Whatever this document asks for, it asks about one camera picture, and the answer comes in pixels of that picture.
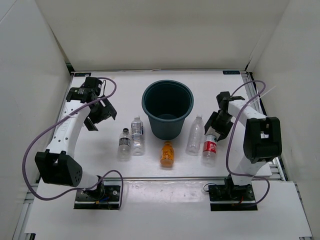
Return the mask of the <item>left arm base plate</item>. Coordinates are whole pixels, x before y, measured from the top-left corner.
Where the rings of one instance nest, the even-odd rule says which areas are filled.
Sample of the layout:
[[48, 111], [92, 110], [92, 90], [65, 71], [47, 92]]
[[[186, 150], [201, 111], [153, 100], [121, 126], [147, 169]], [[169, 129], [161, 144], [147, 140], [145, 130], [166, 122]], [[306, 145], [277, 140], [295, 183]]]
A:
[[119, 210], [122, 186], [119, 181], [104, 181], [95, 190], [78, 190], [75, 210]]

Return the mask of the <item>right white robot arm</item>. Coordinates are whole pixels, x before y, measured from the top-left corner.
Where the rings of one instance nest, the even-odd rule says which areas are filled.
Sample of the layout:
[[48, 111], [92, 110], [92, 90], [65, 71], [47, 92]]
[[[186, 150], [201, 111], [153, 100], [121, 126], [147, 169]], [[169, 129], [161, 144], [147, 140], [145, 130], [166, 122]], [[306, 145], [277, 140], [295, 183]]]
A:
[[213, 112], [204, 125], [205, 133], [212, 133], [217, 141], [233, 133], [236, 123], [244, 127], [244, 156], [236, 169], [224, 180], [224, 193], [230, 200], [238, 199], [249, 190], [252, 178], [267, 162], [282, 153], [281, 124], [277, 117], [263, 115], [246, 105], [241, 96], [223, 91], [216, 97], [218, 112]]

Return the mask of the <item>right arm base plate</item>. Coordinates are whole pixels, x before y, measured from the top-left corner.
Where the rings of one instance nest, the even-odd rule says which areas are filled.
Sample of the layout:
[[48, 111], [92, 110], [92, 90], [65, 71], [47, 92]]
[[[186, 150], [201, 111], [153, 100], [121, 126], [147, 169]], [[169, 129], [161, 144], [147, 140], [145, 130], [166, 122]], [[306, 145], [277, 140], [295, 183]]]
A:
[[223, 184], [205, 184], [203, 190], [209, 194], [211, 212], [258, 210], [252, 185], [235, 185], [230, 176], [223, 180]]

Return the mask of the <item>tall white label water bottle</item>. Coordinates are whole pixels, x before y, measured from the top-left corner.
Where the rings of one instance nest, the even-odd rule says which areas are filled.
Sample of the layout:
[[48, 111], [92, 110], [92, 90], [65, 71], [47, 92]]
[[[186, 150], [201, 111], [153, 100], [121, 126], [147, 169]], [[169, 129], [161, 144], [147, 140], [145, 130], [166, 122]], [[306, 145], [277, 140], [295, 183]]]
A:
[[140, 116], [136, 116], [130, 124], [132, 139], [132, 155], [142, 156], [145, 153], [144, 124]]

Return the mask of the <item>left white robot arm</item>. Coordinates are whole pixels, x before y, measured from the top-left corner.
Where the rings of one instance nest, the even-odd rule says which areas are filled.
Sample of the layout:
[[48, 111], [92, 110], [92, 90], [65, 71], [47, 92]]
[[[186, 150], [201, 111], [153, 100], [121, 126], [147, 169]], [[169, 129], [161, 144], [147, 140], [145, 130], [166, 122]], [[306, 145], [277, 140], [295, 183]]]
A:
[[35, 155], [36, 166], [46, 184], [82, 190], [93, 200], [100, 200], [105, 194], [102, 177], [85, 172], [74, 155], [82, 127], [97, 131], [97, 123], [117, 115], [109, 100], [101, 95], [102, 85], [100, 79], [90, 78], [88, 83], [69, 90], [51, 142], [45, 151]]

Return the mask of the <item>red label water bottle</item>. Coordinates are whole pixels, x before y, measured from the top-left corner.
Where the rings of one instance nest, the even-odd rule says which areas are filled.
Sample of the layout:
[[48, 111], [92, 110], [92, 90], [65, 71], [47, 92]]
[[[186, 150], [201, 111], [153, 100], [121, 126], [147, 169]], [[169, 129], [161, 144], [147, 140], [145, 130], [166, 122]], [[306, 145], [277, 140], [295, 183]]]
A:
[[214, 167], [217, 156], [217, 137], [213, 133], [206, 134], [202, 149], [202, 162], [208, 167]]

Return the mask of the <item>small black cap bottle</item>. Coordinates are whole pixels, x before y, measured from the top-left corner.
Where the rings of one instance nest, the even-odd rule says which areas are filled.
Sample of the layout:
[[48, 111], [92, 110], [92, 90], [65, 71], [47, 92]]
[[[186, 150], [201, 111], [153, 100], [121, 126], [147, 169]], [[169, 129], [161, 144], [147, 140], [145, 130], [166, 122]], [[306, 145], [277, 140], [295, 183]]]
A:
[[131, 135], [128, 128], [124, 128], [119, 136], [117, 156], [120, 160], [128, 160], [131, 157]]

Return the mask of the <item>clear unlabelled plastic bottle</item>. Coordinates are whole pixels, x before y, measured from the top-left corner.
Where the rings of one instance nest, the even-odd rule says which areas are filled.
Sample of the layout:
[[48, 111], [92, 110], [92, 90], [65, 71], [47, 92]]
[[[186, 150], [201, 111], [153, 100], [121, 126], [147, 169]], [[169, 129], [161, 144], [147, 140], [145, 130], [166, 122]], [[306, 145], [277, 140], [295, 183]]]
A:
[[204, 136], [204, 121], [201, 115], [197, 115], [191, 124], [186, 153], [191, 156], [197, 156], [200, 150], [200, 145]]

